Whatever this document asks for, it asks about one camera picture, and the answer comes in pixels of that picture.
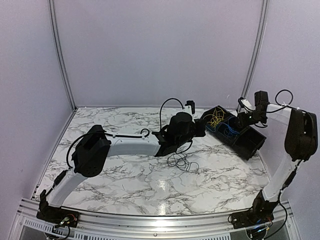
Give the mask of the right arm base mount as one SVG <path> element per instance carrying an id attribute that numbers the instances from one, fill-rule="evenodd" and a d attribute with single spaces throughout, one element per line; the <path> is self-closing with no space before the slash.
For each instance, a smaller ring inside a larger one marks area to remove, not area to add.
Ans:
<path id="1" fill-rule="evenodd" d="M 233 225 L 234 229 L 253 227 L 268 223 L 273 220 L 273 211 L 277 206 L 277 201 L 265 200 L 262 192 L 255 197 L 252 206 L 243 211 L 231 213 L 228 222 Z"/>

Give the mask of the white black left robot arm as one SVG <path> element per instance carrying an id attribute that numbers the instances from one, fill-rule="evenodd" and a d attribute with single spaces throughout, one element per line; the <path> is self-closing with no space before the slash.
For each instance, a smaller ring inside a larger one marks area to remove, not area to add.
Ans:
<path id="1" fill-rule="evenodd" d="M 195 119 L 189 112 L 178 112 L 168 125 L 159 131 L 140 134 L 108 133 L 101 125 L 94 125 L 86 134 L 72 144 L 73 153 L 66 154 L 69 165 L 53 181 L 49 190 L 40 194 L 38 214 L 60 222 L 67 211 L 62 209 L 65 199 L 84 180 L 101 173 L 108 157 L 118 155 L 146 155 L 164 157 L 192 142 L 193 138 L 205 136 L 205 120 Z"/>

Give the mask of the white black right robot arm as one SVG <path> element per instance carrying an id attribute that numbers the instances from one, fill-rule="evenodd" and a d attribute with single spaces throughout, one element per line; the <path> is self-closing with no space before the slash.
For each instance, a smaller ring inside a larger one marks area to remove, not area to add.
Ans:
<path id="1" fill-rule="evenodd" d="M 238 99 L 242 112 L 237 114 L 238 123 L 248 127 L 261 123 L 266 126 L 272 119 L 286 126 L 284 139 L 284 158 L 270 182 L 255 197 L 247 219 L 258 224 L 267 213 L 272 213 L 280 203 L 281 193 L 295 178 L 301 162 L 306 162 L 318 149 L 318 124 L 314 113 L 293 107 L 290 102 L 269 101 L 266 91 L 254 94 L 254 105 L 244 97 Z"/>

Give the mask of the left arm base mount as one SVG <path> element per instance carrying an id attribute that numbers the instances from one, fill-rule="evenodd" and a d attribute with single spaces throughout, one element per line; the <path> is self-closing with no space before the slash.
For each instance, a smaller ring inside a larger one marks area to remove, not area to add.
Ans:
<path id="1" fill-rule="evenodd" d="M 77 211 L 50 206 L 47 201 L 46 190 L 41 192 L 38 211 L 36 214 L 37 219 L 55 224 L 56 226 L 68 225 L 71 228 L 76 228 L 79 216 L 80 213 Z"/>

